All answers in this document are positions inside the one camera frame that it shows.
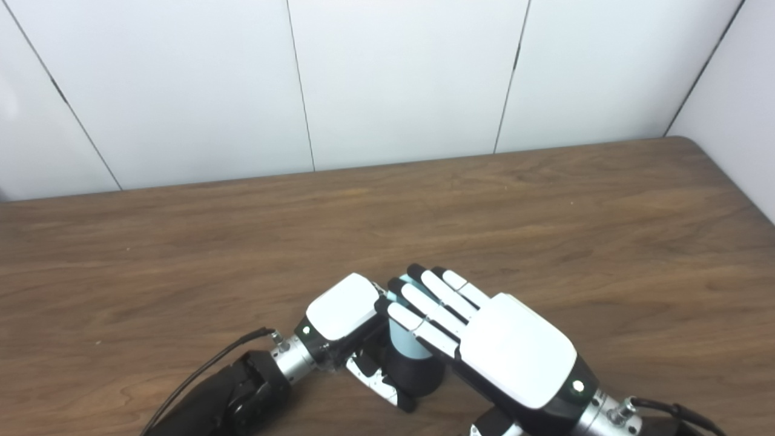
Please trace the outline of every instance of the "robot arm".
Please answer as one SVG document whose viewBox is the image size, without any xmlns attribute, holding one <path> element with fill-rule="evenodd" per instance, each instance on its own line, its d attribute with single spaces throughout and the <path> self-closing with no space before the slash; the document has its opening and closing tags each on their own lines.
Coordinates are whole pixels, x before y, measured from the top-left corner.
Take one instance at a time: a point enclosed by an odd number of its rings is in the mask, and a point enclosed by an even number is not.
<svg viewBox="0 0 775 436">
<path fill-rule="evenodd" d="M 271 332 L 276 348 L 248 351 L 202 380 L 142 436 L 242 436 L 256 434 L 283 409 L 291 387 L 314 369 L 347 367 L 378 395 L 410 411 L 413 400 L 391 384 L 363 347 L 386 331 L 374 303 L 384 290 L 351 274 L 319 296 L 294 334 Z"/>
</svg>

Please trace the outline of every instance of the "robotic hand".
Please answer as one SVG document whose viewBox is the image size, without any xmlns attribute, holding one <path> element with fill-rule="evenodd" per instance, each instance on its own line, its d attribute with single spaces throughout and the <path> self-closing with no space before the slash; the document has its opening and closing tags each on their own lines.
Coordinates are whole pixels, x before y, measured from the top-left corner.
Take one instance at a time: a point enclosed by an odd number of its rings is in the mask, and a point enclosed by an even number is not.
<svg viewBox="0 0 775 436">
<path fill-rule="evenodd" d="M 272 329 L 259 329 L 228 346 L 192 374 L 151 418 L 141 436 L 247 436 L 256 434 L 283 409 L 291 387 L 314 369 L 350 370 L 361 382 L 389 403 L 412 411 L 413 397 L 433 391 L 440 383 L 443 363 L 425 355 L 406 334 L 399 347 L 409 356 L 386 353 L 385 364 L 397 369 L 398 380 L 387 376 L 367 349 L 384 337 L 388 320 L 377 315 L 374 303 L 388 293 L 358 274 L 351 274 L 324 292 L 307 308 L 294 334 L 283 338 Z M 210 365 L 249 340 L 270 335 L 277 345 L 271 351 L 248 351 L 231 365 L 201 381 L 173 409 L 158 420 L 188 383 Z M 414 389 L 424 373 L 435 375 L 424 390 Z M 411 395 L 404 392 L 404 386 Z"/>
<path fill-rule="evenodd" d="M 445 363 L 494 404 L 471 426 L 471 436 L 519 436 L 523 430 L 532 436 L 699 435 L 686 423 L 724 436 L 710 420 L 677 404 L 613 400 L 600 391 L 570 340 L 513 296 L 490 298 L 455 272 L 420 265 L 409 266 L 388 288 L 351 274 L 309 305 L 289 338 L 263 328 L 245 335 L 176 389 L 141 436 L 256 434 L 284 409 L 292 385 L 314 369 L 347 368 L 409 412 L 414 398 L 442 382 Z M 248 351 L 157 421 L 210 365 L 267 335 L 275 349 Z M 385 348 L 382 359 L 371 348 Z M 641 418 L 636 407 L 673 418 Z"/>
<path fill-rule="evenodd" d="M 471 426 L 471 436 L 699 436 L 687 423 L 723 435 L 677 404 L 613 400 L 570 340 L 514 296 L 490 298 L 439 267 L 410 265 L 408 277 L 388 283 L 400 303 L 383 297 L 375 307 L 494 404 Z M 636 407 L 673 417 L 641 418 Z"/>
</svg>

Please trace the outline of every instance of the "white finger segment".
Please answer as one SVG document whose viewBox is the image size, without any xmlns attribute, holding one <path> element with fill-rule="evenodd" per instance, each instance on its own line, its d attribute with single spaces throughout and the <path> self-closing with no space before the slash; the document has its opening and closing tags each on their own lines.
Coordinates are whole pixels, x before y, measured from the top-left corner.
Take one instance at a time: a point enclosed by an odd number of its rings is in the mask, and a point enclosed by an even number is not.
<svg viewBox="0 0 775 436">
<path fill-rule="evenodd" d="M 477 309 L 471 306 L 460 294 L 453 291 L 442 279 L 430 270 L 422 273 L 422 284 L 433 292 L 442 303 L 458 312 L 463 318 L 470 320 L 477 313 Z"/>
<path fill-rule="evenodd" d="M 451 337 L 445 335 L 441 330 L 437 329 L 431 323 L 422 323 L 420 327 L 417 327 L 412 331 L 417 338 L 421 338 L 428 342 L 434 348 L 438 349 L 445 355 L 455 358 L 455 350 L 457 349 L 457 342 Z"/>
<path fill-rule="evenodd" d="M 460 337 L 463 329 L 466 328 L 466 324 L 463 324 L 460 319 L 412 284 L 404 285 L 401 288 L 401 294 L 420 312 L 424 313 L 426 318 L 441 324 L 455 336 Z"/>
<path fill-rule="evenodd" d="M 490 297 L 487 294 L 481 292 L 479 288 L 463 277 L 460 277 L 455 271 L 450 271 L 449 269 L 444 271 L 442 279 L 450 288 L 455 289 L 460 295 L 479 307 L 484 306 L 487 304 L 487 301 L 490 301 Z"/>
<path fill-rule="evenodd" d="M 409 331 L 413 331 L 417 327 L 420 327 L 420 324 L 424 321 L 421 317 L 413 314 L 411 310 L 403 307 L 399 303 L 392 303 L 388 306 L 387 315 L 392 320 L 399 323 L 401 327 Z"/>
<path fill-rule="evenodd" d="M 406 330 L 409 330 L 415 337 L 423 339 L 451 358 L 455 357 L 457 342 L 431 325 L 431 323 L 426 323 L 423 318 L 413 314 L 411 310 L 399 303 L 392 303 L 387 307 L 387 314 L 392 320 L 399 323 Z"/>
</svg>

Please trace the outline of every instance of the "black fingertip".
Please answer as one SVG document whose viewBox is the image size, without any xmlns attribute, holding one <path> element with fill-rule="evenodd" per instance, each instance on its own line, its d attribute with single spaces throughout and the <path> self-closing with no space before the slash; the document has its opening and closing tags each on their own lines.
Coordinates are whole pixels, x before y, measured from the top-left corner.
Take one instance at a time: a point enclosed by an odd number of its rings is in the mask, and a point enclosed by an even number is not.
<svg viewBox="0 0 775 436">
<path fill-rule="evenodd" d="M 409 274 L 409 277 L 412 277 L 420 283 L 422 283 L 422 273 L 426 271 L 428 271 L 428 269 L 420 264 L 411 264 L 409 265 L 409 268 L 406 268 L 406 273 Z"/>
<path fill-rule="evenodd" d="M 404 288 L 404 285 L 406 285 L 406 282 L 399 279 L 398 277 L 394 277 L 390 279 L 390 282 L 387 282 L 387 288 L 397 296 L 403 296 L 401 294 L 401 290 Z"/>
<path fill-rule="evenodd" d="M 446 268 L 435 266 L 431 268 L 431 271 L 433 272 L 433 274 L 436 274 L 436 276 L 439 277 L 439 279 L 444 280 L 444 273 L 446 272 Z"/>
<path fill-rule="evenodd" d="M 383 317 L 388 317 L 388 306 L 390 306 L 393 302 L 389 299 L 381 296 L 377 299 L 377 301 L 374 302 L 374 310 L 377 311 L 380 315 Z"/>
</svg>

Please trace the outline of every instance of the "cylindrical object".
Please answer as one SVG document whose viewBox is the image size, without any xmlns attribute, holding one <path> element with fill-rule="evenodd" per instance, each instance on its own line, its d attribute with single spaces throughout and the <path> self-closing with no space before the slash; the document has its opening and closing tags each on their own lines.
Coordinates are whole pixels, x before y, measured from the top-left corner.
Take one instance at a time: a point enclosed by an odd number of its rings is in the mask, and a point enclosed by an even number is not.
<svg viewBox="0 0 775 436">
<path fill-rule="evenodd" d="M 414 398 L 429 395 L 444 379 L 444 362 L 433 356 L 409 358 L 393 344 L 385 349 L 383 368 L 397 388 Z"/>
<path fill-rule="evenodd" d="M 408 275 L 403 275 L 401 280 L 432 296 L 422 283 L 416 282 Z M 388 292 L 387 297 L 403 305 L 408 304 L 392 292 Z M 445 365 L 417 342 L 411 332 L 391 320 L 390 341 L 385 349 L 383 368 L 397 388 L 416 398 L 429 395 L 438 389 L 444 379 Z"/>
</svg>

